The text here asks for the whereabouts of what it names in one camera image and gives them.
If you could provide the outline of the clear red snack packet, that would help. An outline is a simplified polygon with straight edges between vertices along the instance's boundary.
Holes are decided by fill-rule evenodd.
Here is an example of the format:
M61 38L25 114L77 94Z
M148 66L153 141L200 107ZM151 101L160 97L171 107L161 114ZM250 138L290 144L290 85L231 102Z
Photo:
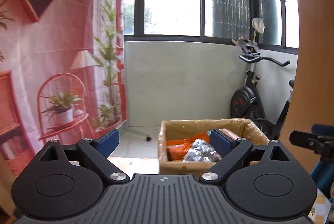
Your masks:
M221 135L227 140L237 140L239 138L238 135L226 128L221 128L219 131L221 132Z

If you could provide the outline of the orange snack packet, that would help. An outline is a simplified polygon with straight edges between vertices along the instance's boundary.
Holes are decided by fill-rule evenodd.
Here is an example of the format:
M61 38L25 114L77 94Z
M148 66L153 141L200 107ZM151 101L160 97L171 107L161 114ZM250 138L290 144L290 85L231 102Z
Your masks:
M206 132L202 132L201 134L195 135L189 139L168 140L166 142L166 150L169 161L183 160L196 139L210 143L210 137Z

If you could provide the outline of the blue curtain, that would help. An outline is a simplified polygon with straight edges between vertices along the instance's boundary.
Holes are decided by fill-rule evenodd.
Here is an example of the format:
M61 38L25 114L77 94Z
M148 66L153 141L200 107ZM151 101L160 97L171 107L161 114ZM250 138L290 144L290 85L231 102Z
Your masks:
M331 187L334 181L333 172L333 163L319 161L310 174L317 188L321 190L328 200L331 199Z

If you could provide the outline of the silver black snack packet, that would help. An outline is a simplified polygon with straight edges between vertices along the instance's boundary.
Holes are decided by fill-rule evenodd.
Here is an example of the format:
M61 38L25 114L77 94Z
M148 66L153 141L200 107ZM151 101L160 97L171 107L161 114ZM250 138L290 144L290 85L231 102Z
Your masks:
M196 139L190 146L183 162L218 162L222 158L213 147L202 139Z

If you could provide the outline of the wooden board panel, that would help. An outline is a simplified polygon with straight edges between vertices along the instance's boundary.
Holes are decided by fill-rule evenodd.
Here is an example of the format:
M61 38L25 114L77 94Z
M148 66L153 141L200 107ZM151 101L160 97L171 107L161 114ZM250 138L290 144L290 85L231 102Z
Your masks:
M296 83L280 140L311 172L319 156L292 145L289 135L309 132L313 124L333 124L333 0L298 0L298 10Z

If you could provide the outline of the black exercise bike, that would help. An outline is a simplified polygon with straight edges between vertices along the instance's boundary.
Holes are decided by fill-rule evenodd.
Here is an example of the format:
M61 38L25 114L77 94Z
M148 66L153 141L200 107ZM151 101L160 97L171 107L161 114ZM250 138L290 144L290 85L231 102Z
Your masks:
M237 40L232 39L233 44L241 48L242 54L239 54L239 58L248 64L248 68L245 71L246 77L244 85L237 89L232 96L230 102L230 116L232 118L250 119L270 140L279 139L291 99L289 98L286 101L277 122L274 123L270 121L266 116L260 99L257 84L260 81L261 76L255 73L255 66L259 62L267 60L280 67L286 67L290 64L290 61L287 60L286 62L281 63L274 58L263 56L260 53L261 49L259 44L255 40L258 33L264 33L264 21L260 17L255 17L252 19L251 24L254 28L252 40L245 39L244 37L239 37Z

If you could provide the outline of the checkered floral tablecloth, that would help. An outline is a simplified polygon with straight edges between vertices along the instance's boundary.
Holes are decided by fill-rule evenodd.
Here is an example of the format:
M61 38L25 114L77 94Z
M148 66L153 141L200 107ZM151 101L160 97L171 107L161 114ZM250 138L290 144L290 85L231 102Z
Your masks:
M331 205L332 203L324 196L324 194L318 192L308 218L315 224L327 223Z

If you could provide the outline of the taped cardboard box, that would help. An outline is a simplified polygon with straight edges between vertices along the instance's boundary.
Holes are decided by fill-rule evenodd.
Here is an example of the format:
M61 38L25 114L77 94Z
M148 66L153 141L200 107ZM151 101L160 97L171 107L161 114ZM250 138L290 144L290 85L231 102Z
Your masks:
M195 140L210 142L208 131L227 129L238 137L244 137L254 145L267 145L268 137L249 119L164 120L158 134L159 174L193 174L198 178L215 163L184 161Z

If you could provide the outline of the red printed backdrop curtain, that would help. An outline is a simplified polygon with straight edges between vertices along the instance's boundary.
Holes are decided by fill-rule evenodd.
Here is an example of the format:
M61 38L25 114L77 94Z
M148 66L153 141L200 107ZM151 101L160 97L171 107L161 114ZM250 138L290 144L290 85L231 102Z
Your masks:
M124 124L124 52L123 0L1 0L1 214L48 141Z

